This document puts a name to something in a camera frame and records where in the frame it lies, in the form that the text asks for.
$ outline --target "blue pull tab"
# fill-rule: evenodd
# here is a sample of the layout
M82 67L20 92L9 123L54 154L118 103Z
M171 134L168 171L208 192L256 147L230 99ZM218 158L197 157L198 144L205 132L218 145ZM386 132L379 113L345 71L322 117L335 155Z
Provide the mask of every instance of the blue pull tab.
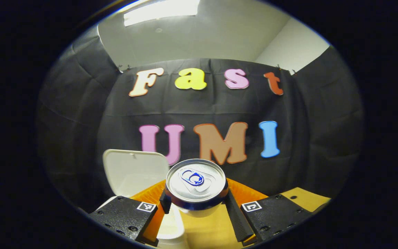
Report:
M192 174L190 176L184 177L183 175L187 172L191 172ZM191 180L191 177L193 177L193 176L197 176L197 177L199 177L199 179ZM199 186L203 183L203 176L201 174L199 174L198 172L194 172L192 170L186 170L186 171L182 172L181 178L182 178L182 180L186 181L187 183L189 183L193 186Z

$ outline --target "screw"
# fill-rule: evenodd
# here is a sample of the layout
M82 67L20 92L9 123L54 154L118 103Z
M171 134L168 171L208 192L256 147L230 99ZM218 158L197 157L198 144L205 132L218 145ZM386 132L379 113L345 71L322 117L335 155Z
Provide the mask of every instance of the screw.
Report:
M270 230L270 227L266 225L265 227L261 227L260 230L261 230L262 232L265 232L265 231Z

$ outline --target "aluminum can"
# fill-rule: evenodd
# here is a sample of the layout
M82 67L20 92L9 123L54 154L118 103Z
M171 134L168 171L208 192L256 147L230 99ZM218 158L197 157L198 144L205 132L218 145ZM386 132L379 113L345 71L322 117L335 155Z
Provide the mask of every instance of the aluminum can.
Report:
M194 217L212 214L228 194L224 171L205 159L188 159L167 173L165 194L182 212Z

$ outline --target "can rim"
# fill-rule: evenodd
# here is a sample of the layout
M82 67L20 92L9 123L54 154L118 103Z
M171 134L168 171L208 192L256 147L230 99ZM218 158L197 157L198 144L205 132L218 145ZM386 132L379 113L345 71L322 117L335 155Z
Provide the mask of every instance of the can rim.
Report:
M166 176L166 178L165 178L165 184L166 184L166 186L167 186L167 189L168 189L168 191L170 191L170 193L172 194L172 195L174 195L176 198L178 198L178 199L180 199L180 200L182 200L182 201L185 201L185 197L181 197L181 196L179 196L175 191L172 191L171 189L169 189L169 186L170 186L170 184L169 184L169 176L171 177L172 175L173 175L173 173L175 172L175 171L177 171L180 167L183 167L183 166L185 166L185 165L188 165L188 163L189 162L200 162L200 161L202 161L202 162L205 162L205 163L207 163L207 164L211 164L211 165L214 165L214 166L216 166L215 168L217 169L217 171L219 172L219 173L221 173L222 174L222 176L223 176L223 178L224 178L224 183L223 183L223 186L222 186L222 189L224 189L224 187L225 187L225 182L226 182L226 177L225 177L225 173L224 173L224 171L223 171L223 169L221 168L221 167L219 167L219 165L217 165L217 164L215 164L214 162L212 162L212 161L209 161L209 160L207 160L207 159L201 159L201 158L193 158L193 159L186 159L186 160L184 160L184 161L181 161L181 162L178 162L177 164L175 164L170 170L169 170L169 172L167 173L167 176ZM211 195L210 197L207 197L207 199L206 200L188 200L188 202L190 202L190 203L201 203L201 202L208 202L209 200L211 200L211 199L213 199L214 197L217 197L219 194L221 193L221 191L218 191L218 192L216 192L215 194L213 194L213 195Z

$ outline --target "blue letter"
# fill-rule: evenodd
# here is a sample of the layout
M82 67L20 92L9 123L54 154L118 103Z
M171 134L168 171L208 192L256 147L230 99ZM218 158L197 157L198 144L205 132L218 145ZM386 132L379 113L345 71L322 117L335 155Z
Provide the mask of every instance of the blue letter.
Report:
M274 121L264 121L259 123L259 127L264 131L264 151L260 155L265 158L277 156L281 152L277 148L277 123Z

